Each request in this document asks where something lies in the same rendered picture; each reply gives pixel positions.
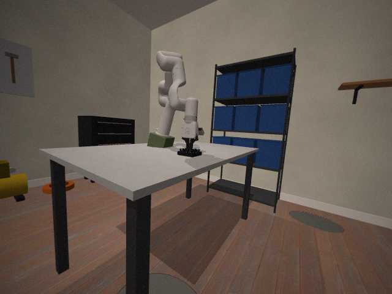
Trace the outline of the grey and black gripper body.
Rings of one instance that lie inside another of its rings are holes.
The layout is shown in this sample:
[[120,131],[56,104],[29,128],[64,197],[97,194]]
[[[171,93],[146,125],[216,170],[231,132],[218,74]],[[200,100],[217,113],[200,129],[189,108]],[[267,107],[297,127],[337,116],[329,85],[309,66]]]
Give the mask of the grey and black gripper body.
[[198,135],[197,121],[183,121],[181,136],[183,138],[196,138]]

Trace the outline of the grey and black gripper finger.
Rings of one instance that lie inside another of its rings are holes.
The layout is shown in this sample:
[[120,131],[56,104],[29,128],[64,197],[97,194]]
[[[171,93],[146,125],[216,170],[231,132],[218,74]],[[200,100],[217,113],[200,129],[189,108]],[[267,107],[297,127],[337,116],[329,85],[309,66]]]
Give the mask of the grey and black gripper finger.
[[194,139],[194,138],[191,138],[191,139],[190,139],[189,150],[190,150],[190,149],[192,150],[192,148],[193,148],[193,143],[194,143],[195,141],[197,141],[197,140],[198,140],[198,135],[196,136],[195,139]]
[[189,149],[189,138],[183,138],[182,139],[186,142],[186,149]]

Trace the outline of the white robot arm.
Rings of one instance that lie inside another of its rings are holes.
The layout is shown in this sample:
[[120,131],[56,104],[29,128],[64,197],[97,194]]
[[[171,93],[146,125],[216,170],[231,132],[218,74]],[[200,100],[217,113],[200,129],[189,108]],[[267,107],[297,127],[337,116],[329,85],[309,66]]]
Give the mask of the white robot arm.
[[185,121],[197,121],[198,100],[178,97],[178,87],[186,84],[183,57],[179,53],[158,51],[156,59],[161,70],[165,71],[165,80],[158,85],[159,104],[164,110],[155,134],[171,137],[169,133],[175,111],[185,111]]

